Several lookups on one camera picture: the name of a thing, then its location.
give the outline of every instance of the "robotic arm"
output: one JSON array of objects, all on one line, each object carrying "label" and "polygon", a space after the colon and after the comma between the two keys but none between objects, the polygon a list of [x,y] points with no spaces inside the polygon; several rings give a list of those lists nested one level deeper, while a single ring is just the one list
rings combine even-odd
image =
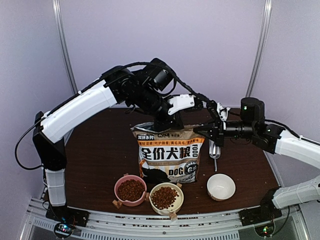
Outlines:
[{"label": "robotic arm", "polygon": [[127,106],[140,108],[144,114],[154,117],[154,131],[182,129],[180,110],[196,110],[202,102],[194,96],[182,94],[168,96],[159,93],[174,78],[175,73],[166,63],[155,58],[142,70],[129,71],[127,66],[117,66],[102,74],[92,84],[50,112],[39,112],[35,118],[33,143],[44,168],[50,207],[55,220],[68,221],[77,218],[86,224],[88,213],[67,208],[65,195],[65,168],[67,157],[64,135],[98,112],[125,102]]},{"label": "robotic arm", "polygon": [[[136,65],[146,67],[132,72],[127,69]],[[191,94],[169,96],[174,87],[167,94],[158,92],[164,90],[172,80],[174,87],[178,82]],[[184,125],[180,111],[199,110],[206,102],[212,122],[194,131],[211,140],[217,148],[224,145],[225,138],[251,139],[254,145],[264,151],[296,158],[320,169],[320,143],[300,137],[286,126],[266,124],[268,121],[262,101],[252,97],[243,98],[241,120],[227,121],[229,108],[223,108],[221,104],[194,92],[165,62],[155,58],[151,62],[114,67],[52,111],[36,115],[33,142],[44,168],[53,212],[53,215],[47,212],[48,218],[65,222],[76,219],[77,225],[86,225],[87,212],[67,207],[64,135],[98,112],[122,102],[128,107],[133,105],[133,110],[138,106],[143,113],[153,116],[156,132],[182,129]],[[286,206],[320,199],[319,183],[320,176],[296,186],[272,189],[261,201],[262,210],[257,212],[261,215],[266,210],[270,214]]]}]

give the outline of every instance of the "black bracket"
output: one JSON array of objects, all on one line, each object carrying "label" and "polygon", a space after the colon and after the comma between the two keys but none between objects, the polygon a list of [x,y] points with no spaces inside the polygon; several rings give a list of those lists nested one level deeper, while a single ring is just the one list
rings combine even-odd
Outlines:
[{"label": "black bracket", "polygon": [[49,206],[45,217],[47,219],[66,223],[71,226],[76,225],[79,227],[86,227],[89,218],[89,212],[67,206]]},{"label": "black bracket", "polygon": [[261,200],[260,206],[244,209],[239,212],[242,226],[259,224],[282,216],[281,210],[277,209],[272,202],[274,194],[278,189],[279,188],[276,187],[269,190]]},{"label": "black bracket", "polygon": [[222,124],[209,123],[207,125],[198,126],[193,129],[197,134],[200,134],[211,141],[214,141],[217,147],[224,146],[224,133],[222,129]]}]

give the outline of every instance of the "beige bowl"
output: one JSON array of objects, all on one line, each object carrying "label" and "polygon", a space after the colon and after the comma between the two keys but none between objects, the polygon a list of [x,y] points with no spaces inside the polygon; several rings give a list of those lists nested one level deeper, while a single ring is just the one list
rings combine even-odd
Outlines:
[{"label": "beige bowl", "polygon": [[[156,208],[156,206],[153,204],[152,200],[151,200],[151,196],[155,193],[155,191],[157,191],[158,189],[162,188],[162,187],[170,187],[174,190],[177,191],[178,195],[173,203],[173,207],[169,207],[167,209],[158,209]],[[173,183],[168,183],[168,182],[165,182],[165,183],[160,183],[158,185],[156,185],[150,192],[150,196],[149,196],[149,200],[150,200],[150,204],[151,204],[151,207],[152,209],[157,213],[157,214],[160,214],[160,215],[164,215],[164,216],[169,216],[170,214],[172,213],[177,213],[180,209],[181,209],[181,206],[184,202],[184,193],[182,192],[181,188],[178,187],[177,185],[173,184]]]},{"label": "beige bowl", "polygon": [[218,173],[209,178],[206,189],[213,200],[220,202],[231,198],[235,194],[236,184],[228,175]]}]

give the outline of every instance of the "pink bowl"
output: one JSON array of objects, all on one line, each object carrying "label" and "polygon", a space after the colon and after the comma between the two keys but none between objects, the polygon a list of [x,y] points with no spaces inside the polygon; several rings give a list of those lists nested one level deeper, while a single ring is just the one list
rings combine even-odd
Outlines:
[{"label": "pink bowl", "polygon": [[[118,197],[118,188],[123,182],[125,182],[127,180],[132,180],[132,179],[139,181],[143,184],[144,192],[143,192],[142,196],[140,197],[140,199],[138,199],[137,201],[128,201],[128,200],[123,201]],[[136,175],[123,176],[118,181],[116,181],[116,183],[114,185],[114,194],[115,194],[116,198],[119,199],[119,201],[122,202],[123,205],[126,205],[128,207],[135,207],[135,206],[142,204],[145,200],[146,193],[147,193],[147,185],[146,185],[145,181],[143,181],[143,179],[141,177],[136,176]]]}]

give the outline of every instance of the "dark wooden table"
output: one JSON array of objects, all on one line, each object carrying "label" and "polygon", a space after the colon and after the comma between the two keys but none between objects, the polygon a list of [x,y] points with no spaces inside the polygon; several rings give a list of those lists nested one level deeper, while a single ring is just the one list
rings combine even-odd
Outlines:
[{"label": "dark wooden table", "polygon": [[[79,125],[66,146],[68,165],[65,171],[67,203],[88,210],[153,215],[149,202],[136,207],[116,209],[114,185],[125,173],[139,175],[138,143],[130,128],[152,121],[136,112],[125,114],[123,108],[106,109]],[[182,114],[185,124],[203,123],[209,119],[206,110]],[[207,194],[207,180],[215,174],[214,160],[209,157],[208,140],[201,148],[198,181],[186,183],[182,190],[184,203],[179,214],[202,214],[236,210],[260,204],[265,193],[277,187],[277,181],[262,150],[238,140],[225,140],[218,162],[218,173],[235,182],[232,198],[217,202]]]}]

